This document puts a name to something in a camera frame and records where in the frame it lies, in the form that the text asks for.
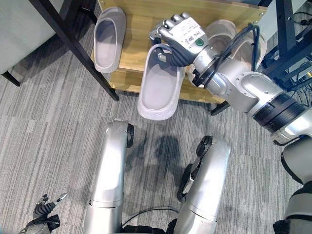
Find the gray carpet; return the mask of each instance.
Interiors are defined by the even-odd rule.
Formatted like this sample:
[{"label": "gray carpet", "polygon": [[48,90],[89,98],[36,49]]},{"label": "gray carpet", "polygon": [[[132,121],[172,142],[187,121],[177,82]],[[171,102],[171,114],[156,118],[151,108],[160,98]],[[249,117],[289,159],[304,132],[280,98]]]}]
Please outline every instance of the gray carpet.
[{"label": "gray carpet", "polygon": [[[91,53],[94,25],[79,19],[78,31],[88,25],[80,42]],[[136,110],[137,94],[118,91],[120,101],[112,101],[58,38],[17,64],[12,74],[21,87],[0,78],[2,230],[23,228],[42,194],[54,199],[67,192],[53,211],[61,219],[55,233],[82,233],[104,131],[116,117],[135,126],[126,157],[123,220],[150,207],[180,207],[179,180],[204,135],[224,138],[232,147],[217,234],[273,233],[272,224],[299,188],[280,163],[282,147],[245,114],[229,108],[211,117],[208,104],[180,100],[172,118],[145,120]],[[157,211],[130,224],[166,229],[174,218],[173,212]]]}]

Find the chair leg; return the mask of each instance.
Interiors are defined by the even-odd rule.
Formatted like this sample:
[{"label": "chair leg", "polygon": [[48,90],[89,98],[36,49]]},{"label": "chair leg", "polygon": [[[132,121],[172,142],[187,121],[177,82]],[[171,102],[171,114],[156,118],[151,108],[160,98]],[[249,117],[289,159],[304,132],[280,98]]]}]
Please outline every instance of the chair leg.
[{"label": "chair leg", "polygon": [[86,15],[90,18],[90,20],[92,20],[92,22],[93,22],[94,24],[97,23],[97,20],[98,20],[98,19],[97,19],[97,17],[95,16],[95,14],[93,13],[93,11],[92,11],[91,9],[86,8],[86,7],[84,7],[84,6],[80,6],[78,10],[79,10],[80,12],[86,14]]},{"label": "chair leg", "polygon": [[17,79],[15,79],[14,76],[12,76],[8,71],[6,71],[1,75],[4,76],[6,79],[8,79],[11,83],[15,84],[16,86],[20,86],[20,82]]}]

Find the wire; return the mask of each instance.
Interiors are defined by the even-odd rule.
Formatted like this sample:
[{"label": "wire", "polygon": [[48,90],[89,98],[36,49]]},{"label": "wire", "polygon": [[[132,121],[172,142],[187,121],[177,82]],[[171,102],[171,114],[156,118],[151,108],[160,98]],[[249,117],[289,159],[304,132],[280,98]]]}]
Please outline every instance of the wire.
[{"label": "wire", "polygon": [[[308,12],[303,12],[303,11],[296,12],[296,13],[293,14],[293,16],[294,16],[294,15],[298,15],[298,14],[304,14],[304,15],[312,16],[312,14],[310,14],[310,13],[308,13]],[[297,21],[295,21],[295,20],[293,20],[293,21],[294,21],[296,24],[300,24],[300,25],[307,26],[307,25],[310,24],[310,20],[304,19],[304,20],[302,20],[301,22],[297,22]]]},{"label": "wire", "polygon": [[298,14],[306,14],[308,16],[312,16],[312,14],[308,13],[308,12],[303,12],[303,11],[299,11],[299,12],[296,12],[294,13],[293,15],[298,15]]},{"label": "wire", "polygon": [[298,91],[296,91],[296,93],[297,93],[297,95],[298,95],[298,96],[299,96],[299,98],[300,98],[301,105],[305,106],[305,105],[303,104],[302,98],[301,98],[300,94],[298,93]]},{"label": "wire", "polygon": [[231,54],[232,49],[237,45],[240,40],[246,36],[250,31],[253,32],[253,56],[252,56],[252,71],[256,68],[256,57],[257,51],[258,51],[258,44],[259,44],[259,38],[260,38],[260,28],[257,25],[248,24],[247,27],[243,28],[239,33],[237,33],[234,38],[230,41],[228,46],[225,48],[225,50],[219,55],[219,58],[215,62],[215,68],[214,71],[207,76],[204,81],[202,82],[204,84],[204,88],[207,88],[208,83],[212,79],[212,77],[216,74],[217,70],[219,69],[221,63]]},{"label": "wire", "polygon": [[140,211],[139,213],[133,215],[132,217],[130,217],[127,221],[125,221],[123,224],[122,224],[122,227],[124,227],[130,220],[134,219],[135,217],[137,217],[138,215],[141,215],[143,213],[146,213],[146,212],[150,212],[150,211],[173,211],[173,212],[176,212],[177,214],[179,213],[178,210],[174,209],[174,208],[152,208],[152,209],[147,209],[147,210],[143,210],[143,211]]}]

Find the table leg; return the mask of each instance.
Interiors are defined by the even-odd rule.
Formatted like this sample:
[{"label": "table leg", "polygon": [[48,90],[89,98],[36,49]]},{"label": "table leg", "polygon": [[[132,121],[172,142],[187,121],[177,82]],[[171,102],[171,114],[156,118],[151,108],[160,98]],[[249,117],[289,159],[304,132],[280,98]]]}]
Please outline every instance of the table leg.
[{"label": "table leg", "polygon": [[91,75],[98,81],[104,90],[111,96],[114,101],[119,100],[119,96],[115,90],[109,85],[102,73],[98,72],[94,63],[90,59],[87,52],[83,49],[82,45],[71,33],[68,26],[65,24],[56,9],[49,0],[29,0],[41,16],[47,21],[51,28],[61,38],[61,40],[69,47],[74,55],[79,59],[83,66],[91,73]]}]

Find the wooden shelf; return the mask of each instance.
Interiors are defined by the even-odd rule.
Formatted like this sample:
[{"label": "wooden shelf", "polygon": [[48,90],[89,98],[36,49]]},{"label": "wooden shelf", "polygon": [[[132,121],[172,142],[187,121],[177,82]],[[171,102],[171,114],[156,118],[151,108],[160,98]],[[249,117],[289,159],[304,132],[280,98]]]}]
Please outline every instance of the wooden shelf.
[{"label": "wooden shelf", "polygon": [[[141,90],[142,73],[118,70],[112,73],[110,85],[119,90],[139,93]],[[199,89],[190,84],[188,80],[184,80],[180,99],[191,100],[208,103],[221,103],[223,99],[212,95],[207,90]]]},{"label": "wooden shelf", "polygon": [[[249,22],[258,21],[265,13],[265,7],[251,6],[211,0],[98,0],[101,9],[119,6],[127,16],[127,30],[123,43],[119,68],[113,72],[110,85],[115,89],[140,92],[142,75],[150,49],[149,32],[160,21],[174,13],[189,12],[205,28],[217,19],[233,21],[238,29]],[[181,99],[221,103],[223,99],[207,90],[199,89],[184,80],[180,93]]]}]

